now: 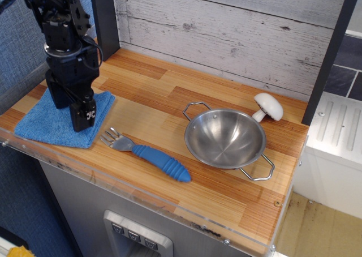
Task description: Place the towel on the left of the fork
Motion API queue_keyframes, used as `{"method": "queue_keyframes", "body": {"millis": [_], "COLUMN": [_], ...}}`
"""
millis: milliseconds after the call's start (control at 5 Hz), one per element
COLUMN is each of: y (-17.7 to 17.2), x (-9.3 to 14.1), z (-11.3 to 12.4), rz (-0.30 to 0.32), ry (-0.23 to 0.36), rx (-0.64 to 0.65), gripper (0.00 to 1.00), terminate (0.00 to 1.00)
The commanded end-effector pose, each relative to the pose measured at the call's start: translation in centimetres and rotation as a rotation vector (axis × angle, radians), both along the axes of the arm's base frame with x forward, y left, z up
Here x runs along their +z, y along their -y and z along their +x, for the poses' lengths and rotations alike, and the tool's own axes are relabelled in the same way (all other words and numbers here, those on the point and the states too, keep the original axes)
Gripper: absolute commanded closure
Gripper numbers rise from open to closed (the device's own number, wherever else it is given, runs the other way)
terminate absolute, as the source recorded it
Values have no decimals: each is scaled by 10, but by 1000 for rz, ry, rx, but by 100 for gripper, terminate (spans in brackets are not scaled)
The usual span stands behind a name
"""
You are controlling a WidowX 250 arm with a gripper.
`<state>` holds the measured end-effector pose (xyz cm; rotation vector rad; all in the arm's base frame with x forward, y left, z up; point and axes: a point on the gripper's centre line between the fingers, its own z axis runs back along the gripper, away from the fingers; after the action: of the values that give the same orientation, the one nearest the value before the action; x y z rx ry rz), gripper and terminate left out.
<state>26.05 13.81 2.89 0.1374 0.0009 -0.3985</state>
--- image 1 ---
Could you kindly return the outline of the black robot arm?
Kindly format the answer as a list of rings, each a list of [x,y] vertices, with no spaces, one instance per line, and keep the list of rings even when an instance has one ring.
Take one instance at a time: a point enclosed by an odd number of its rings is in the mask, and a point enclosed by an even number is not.
[[[24,1],[45,36],[45,77],[56,108],[69,108],[76,132],[94,126],[97,107],[91,85],[100,73],[102,50],[87,35],[90,15],[80,0]],[[1,10],[14,2],[3,0]]]

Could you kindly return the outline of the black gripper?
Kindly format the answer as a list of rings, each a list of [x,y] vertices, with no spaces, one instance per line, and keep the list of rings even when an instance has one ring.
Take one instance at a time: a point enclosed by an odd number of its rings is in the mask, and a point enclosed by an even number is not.
[[[96,101],[91,85],[100,74],[98,47],[77,43],[74,49],[61,51],[45,45],[45,51],[49,66],[46,82],[56,108],[62,109],[70,105],[75,132],[94,126]]]

